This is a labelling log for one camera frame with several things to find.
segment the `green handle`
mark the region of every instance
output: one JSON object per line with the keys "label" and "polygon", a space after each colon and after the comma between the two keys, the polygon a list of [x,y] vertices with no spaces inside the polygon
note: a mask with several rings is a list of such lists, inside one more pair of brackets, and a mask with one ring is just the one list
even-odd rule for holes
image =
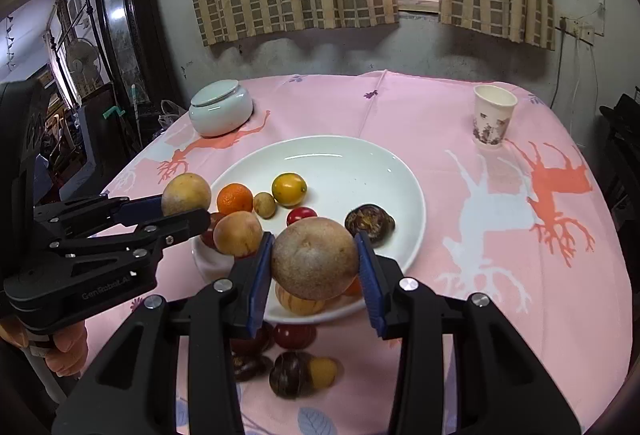
{"label": "green handle", "polygon": [[107,119],[113,112],[115,112],[119,117],[124,116],[125,111],[124,110],[120,110],[120,107],[111,107],[109,110],[107,110],[105,113],[103,113],[103,117],[105,119]]}

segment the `electrical cord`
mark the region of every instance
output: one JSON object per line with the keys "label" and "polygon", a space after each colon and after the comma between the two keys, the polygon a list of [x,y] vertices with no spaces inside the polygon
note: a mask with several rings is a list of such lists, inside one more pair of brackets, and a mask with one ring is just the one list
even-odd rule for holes
{"label": "electrical cord", "polygon": [[598,85],[598,70],[596,69],[596,56],[593,52],[593,45],[590,46],[591,61],[593,62],[593,75],[596,79],[596,99],[593,102],[593,115],[598,115],[598,99],[600,98],[600,86]]}
{"label": "electrical cord", "polygon": [[569,120],[569,135],[574,138],[574,112],[575,112],[575,95],[578,93],[578,86],[580,85],[580,78],[582,77],[582,70],[580,69],[580,42],[575,42],[577,59],[578,59],[578,82],[575,84],[574,96],[571,98],[571,120]]}
{"label": "electrical cord", "polygon": [[558,79],[556,79],[556,91],[554,92],[554,97],[551,99],[551,110],[554,109],[554,104],[556,102],[556,97],[558,97],[558,89],[560,88],[560,72],[562,69],[562,53],[564,52],[564,35],[566,34],[566,19],[560,18],[560,31],[562,32],[560,38],[560,59],[558,61]]}

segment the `orange deer print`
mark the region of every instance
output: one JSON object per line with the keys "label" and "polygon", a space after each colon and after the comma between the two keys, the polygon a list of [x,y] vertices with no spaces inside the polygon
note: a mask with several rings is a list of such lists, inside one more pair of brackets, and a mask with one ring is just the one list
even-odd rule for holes
{"label": "orange deer print", "polygon": [[[556,210],[554,193],[582,194],[593,190],[593,186],[587,178],[587,166],[584,160],[582,160],[580,166],[574,168],[571,160],[563,152],[552,144],[545,142],[545,146],[558,152],[564,159],[564,168],[547,168],[542,162],[542,156],[540,155],[537,145],[533,142],[529,142],[529,144],[532,145],[536,153],[535,161],[532,161],[527,154],[512,141],[506,140],[513,144],[515,149],[520,152],[531,167],[532,189],[537,195],[538,200],[535,201],[530,197],[527,198],[527,200],[538,218],[543,222],[542,224],[535,224],[531,230],[533,231],[535,229],[538,232],[538,241],[542,242],[544,240],[546,245],[549,246],[549,251],[552,255],[554,253],[554,241],[558,241],[560,253],[564,261],[567,266],[571,267],[570,260],[574,258],[575,255],[575,238],[569,232],[568,225],[573,224],[584,235],[587,242],[585,251],[593,251],[595,239],[591,236],[587,228],[576,219],[565,217],[563,213]],[[578,155],[580,155],[580,152],[578,152],[575,146],[574,149]]]}
{"label": "orange deer print", "polygon": [[190,145],[188,145],[184,150],[176,150],[171,160],[166,160],[158,165],[158,174],[160,175],[158,184],[160,184],[163,180],[168,180],[172,176],[174,176],[178,171],[179,166],[182,166],[184,168],[184,172],[189,169],[189,163],[187,162],[187,154],[189,152],[196,150],[196,148],[214,148],[216,150],[224,150],[225,148],[229,148],[230,146],[236,144],[236,142],[240,141],[240,139],[244,138],[244,136],[257,134],[258,132],[260,132],[261,129],[264,128],[264,125],[267,124],[267,118],[270,114],[271,110],[267,110],[264,115],[264,121],[260,126],[258,126],[258,128],[254,128],[252,130],[242,130],[241,128],[237,128],[236,130],[218,138],[198,138],[196,139],[196,141],[193,141]]}

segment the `hand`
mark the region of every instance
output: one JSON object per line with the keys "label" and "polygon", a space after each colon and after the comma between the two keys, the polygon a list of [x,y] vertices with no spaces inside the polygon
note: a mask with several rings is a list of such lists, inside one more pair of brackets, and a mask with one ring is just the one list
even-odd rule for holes
{"label": "hand", "polygon": [[[0,321],[0,338],[21,349],[29,346],[27,332],[16,317]],[[89,352],[84,322],[76,323],[53,334],[53,343],[56,348],[51,349],[45,357],[47,367],[51,371],[63,377],[82,370]]]}

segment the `pink tablecloth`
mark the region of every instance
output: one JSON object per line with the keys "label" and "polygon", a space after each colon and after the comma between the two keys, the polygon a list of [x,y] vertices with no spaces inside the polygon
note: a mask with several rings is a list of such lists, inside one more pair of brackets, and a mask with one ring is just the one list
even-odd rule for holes
{"label": "pink tablecloth", "polygon": [[[591,171],[555,115],[524,89],[498,152],[472,141],[473,84],[389,72],[359,77],[281,76],[243,82],[255,113],[240,131],[202,139],[187,116],[108,186],[112,196],[162,192],[175,174],[213,182],[232,163],[283,139],[363,138],[398,155],[417,176],[427,231],[410,274],[436,292],[484,291],[516,325],[589,427],[625,378],[631,292],[618,238]],[[168,300],[204,286],[189,243],[165,251],[158,288]],[[139,301],[87,322],[91,355]],[[322,325],[309,348],[339,359],[344,376],[298,401],[266,379],[241,386],[247,433],[369,435],[388,424],[399,344],[376,338],[364,312]],[[278,349],[270,352],[277,355]],[[177,423],[187,432],[186,376],[178,372]],[[447,386],[452,397],[452,388]],[[453,429],[449,402],[447,428]]]}

